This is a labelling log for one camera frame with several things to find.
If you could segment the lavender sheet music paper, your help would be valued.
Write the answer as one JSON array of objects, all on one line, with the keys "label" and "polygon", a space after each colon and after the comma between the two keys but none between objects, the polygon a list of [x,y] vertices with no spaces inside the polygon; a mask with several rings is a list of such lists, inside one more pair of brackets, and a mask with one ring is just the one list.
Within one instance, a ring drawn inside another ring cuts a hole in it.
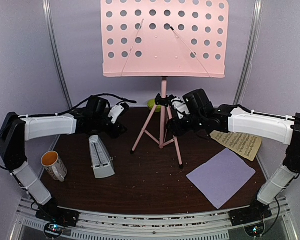
[{"label": "lavender sheet music paper", "polygon": [[256,173],[228,148],[186,175],[216,208],[220,209]]}]

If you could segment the pink music stand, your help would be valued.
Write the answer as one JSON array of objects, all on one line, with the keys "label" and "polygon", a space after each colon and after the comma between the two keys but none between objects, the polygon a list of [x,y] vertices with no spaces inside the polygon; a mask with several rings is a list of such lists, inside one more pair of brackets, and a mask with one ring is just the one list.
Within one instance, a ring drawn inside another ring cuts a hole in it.
[{"label": "pink music stand", "polygon": [[224,78],[226,0],[102,0],[103,75]]}]

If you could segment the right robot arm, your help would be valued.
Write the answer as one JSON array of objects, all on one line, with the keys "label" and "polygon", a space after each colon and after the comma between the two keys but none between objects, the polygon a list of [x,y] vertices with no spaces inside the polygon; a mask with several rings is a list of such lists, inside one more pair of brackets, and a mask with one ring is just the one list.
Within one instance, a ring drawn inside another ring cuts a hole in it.
[{"label": "right robot arm", "polygon": [[182,98],[170,95],[167,106],[177,112],[166,126],[176,137],[189,131],[243,133],[271,139],[287,145],[282,165],[260,188],[255,203],[246,210],[249,220],[258,220],[277,195],[300,174],[300,113],[294,116],[272,115],[249,110],[240,104],[213,107],[203,89],[193,90]]}]

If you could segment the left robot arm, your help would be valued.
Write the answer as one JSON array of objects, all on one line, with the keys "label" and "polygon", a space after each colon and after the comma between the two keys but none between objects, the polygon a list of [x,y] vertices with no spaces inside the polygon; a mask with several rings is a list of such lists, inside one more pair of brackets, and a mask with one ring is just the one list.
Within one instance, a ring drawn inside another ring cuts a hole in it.
[{"label": "left robot arm", "polygon": [[51,114],[18,115],[9,112],[0,129],[0,168],[8,171],[34,199],[43,215],[51,222],[62,218],[57,200],[44,186],[28,164],[25,142],[59,135],[97,135],[106,133],[116,139],[127,131],[118,118],[129,110],[134,100],[117,97],[119,103],[111,106],[107,93],[91,95],[73,108]]}]

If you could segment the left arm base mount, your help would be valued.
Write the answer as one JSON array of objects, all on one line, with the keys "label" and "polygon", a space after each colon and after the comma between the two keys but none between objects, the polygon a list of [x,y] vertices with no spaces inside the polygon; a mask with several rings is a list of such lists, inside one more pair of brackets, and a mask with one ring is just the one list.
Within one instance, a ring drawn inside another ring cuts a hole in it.
[{"label": "left arm base mount", "polygon": [[65,227],[76,227],[80,213],[76,210],[57,208],[56,211],[39,209],[35,217],[46,222],[56,223]]}]

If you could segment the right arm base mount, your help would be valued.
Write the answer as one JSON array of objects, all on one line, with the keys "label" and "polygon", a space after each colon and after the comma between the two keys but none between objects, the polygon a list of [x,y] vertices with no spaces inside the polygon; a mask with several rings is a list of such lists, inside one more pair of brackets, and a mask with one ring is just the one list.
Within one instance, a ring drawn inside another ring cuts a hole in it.
[{"label": "right arm base mount", "polygon": [[272,216],[268,207],[252,206],[231,210],[228,214],[233,227],[262,221],[262,219]]}]

